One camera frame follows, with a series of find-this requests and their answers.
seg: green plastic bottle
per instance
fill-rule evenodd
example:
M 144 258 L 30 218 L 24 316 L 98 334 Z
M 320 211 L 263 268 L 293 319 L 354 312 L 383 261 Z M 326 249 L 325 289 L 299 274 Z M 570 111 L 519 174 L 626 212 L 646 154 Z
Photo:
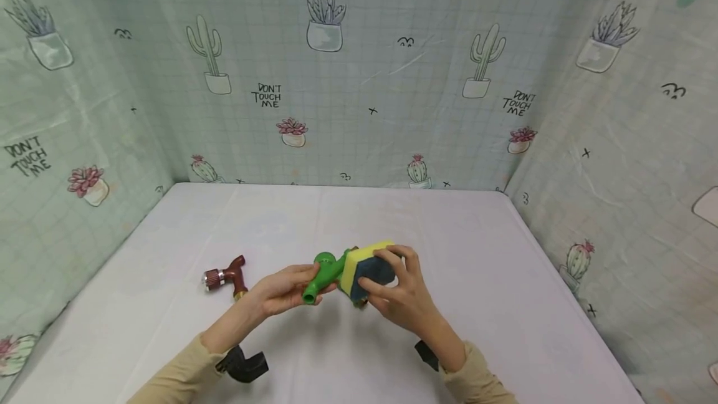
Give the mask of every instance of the green plastic bottle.
M 317 300 L 318 292 L 324 287 L 329 286 L 334 281 L 339 281 L 344 271 L 344 262 L 346 261 L 347 252 L 339 258 L 339 261 L 330 252 L 321 252 L 315 257 L 318 262 L 318 273 L 315 278 L 307 285 L 302 294 L 302 299 L 306 304 L 314 304 Z

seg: black object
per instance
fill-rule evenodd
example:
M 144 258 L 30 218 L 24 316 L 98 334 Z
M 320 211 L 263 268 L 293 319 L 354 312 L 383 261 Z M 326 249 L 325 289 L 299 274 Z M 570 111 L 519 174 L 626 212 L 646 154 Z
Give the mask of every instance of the black object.
M 421 360 L 423 360 L 426 365 L 429 365 L 436 372 L 439 371 L 439 358 L 436 357 L 435 353 L 431 351 L 431 348 L 424 343 L 424 340 L 419 340 L 419 343 L 415 344 L 414 349 L 416 349 L 416 352 L 419 353 Z
M 233 380 L 242 382 L 242 384 L 249 384 L 269 371 L 264 352 L 256 353 L 250 358 L 244 358 L 244 352 L 242 352 L 239 345 L 230 349 L 225 358 L 214 367 L 221 373 L 227 372 Z

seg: pink flower print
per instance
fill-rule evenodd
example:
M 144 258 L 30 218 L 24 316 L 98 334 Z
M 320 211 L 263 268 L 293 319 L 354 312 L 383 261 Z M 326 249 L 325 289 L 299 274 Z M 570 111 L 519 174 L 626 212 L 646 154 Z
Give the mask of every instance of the pink flower print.
M 299 123 L 298 121 L 289 117 L 289 119 L 283 119 L 282 123 L 278 123 L 279 134 L 288 135 L 293 134 L 295 136 L 301 136 L 309 130 L 306 125 Z
M 76 168 L 72 171 L 72 176 L 67 179 L 70 182 L 67 190 L 75 192 L 79 198 L 82 198 L 92 186 L 100 181 L 103 173 L 105 173 L 104 169 L 97 168 L 97 166 Z
M 531 130 L 531 127 L 520 128 L 516 131 L 511 131 L 510 142 L 530 142 L 534 140 L 534 136 L 537 135 L 536 131 Z
M 0 339 L 0 377 L 13 376 L 22 370 L 27 357 L 37 342 L 34 335 L 18 337 L 14 341 L 12 336 Z

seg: text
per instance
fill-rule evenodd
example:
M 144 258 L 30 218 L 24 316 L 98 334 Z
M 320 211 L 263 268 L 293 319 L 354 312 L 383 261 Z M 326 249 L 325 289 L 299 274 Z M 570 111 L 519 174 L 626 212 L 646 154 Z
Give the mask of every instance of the text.
M 526 94 L 516 89 L 516 93 L 513 97 L 504 97 L 504 110 L 506 114 L 515 114 L 523 116 L 524 112 L 531 107 L 531 103 L 537 94 Z
M 37 178 L 40 173 L 52 167 L 47 163 L 47 152 L 39 143 L 38 136 L 25 139 L 21 143 L 5 145 L 5 151 L 15 159 L 10 168 L 18 169 L 24 176 L 30 176 L 32 173 Z
M 254 94 L 254 102 L 262 104 L 262 107 L 279 108 L 279 102 L 282 100 L 282 86 L 279 84 L 263 84 L 259 83 Z

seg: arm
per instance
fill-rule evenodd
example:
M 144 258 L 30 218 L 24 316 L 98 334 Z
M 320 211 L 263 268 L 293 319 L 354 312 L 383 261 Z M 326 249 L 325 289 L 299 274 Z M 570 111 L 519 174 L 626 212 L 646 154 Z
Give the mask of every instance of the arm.
M 516 404 L 514 395 L 488 370 L 478 348 L 464 343 L 439 313 L 414 249 L 393 245 L 376 250 L 374 256 L 392 266 L 400 284 L 380 286 L 361 277 L 359 285 L 369 292 L 369 303 L 390 322 L 410 330 L 426 343 L 438 358 L 439 372 L 454 398 L 463 404 Z
M 317 275 L 318 264 L 290 266 L 262 279 L 217 322 L 199 334 L 167 365 L 152 376 L 128 404 L 190 404 L 222 374 L 216 365 L 272 315 L 302 305 L 302 290 Z M 322 294 L 336 287 L 331 285 Z M 318 296 L 315 304 L 322 301 Z
M 514 394 L 488 370 L 481 351 L 463 342 L 445 320 L 439 320 L 425 337 L 439 360 L 441 379 L 458 403 L 517 404 Z

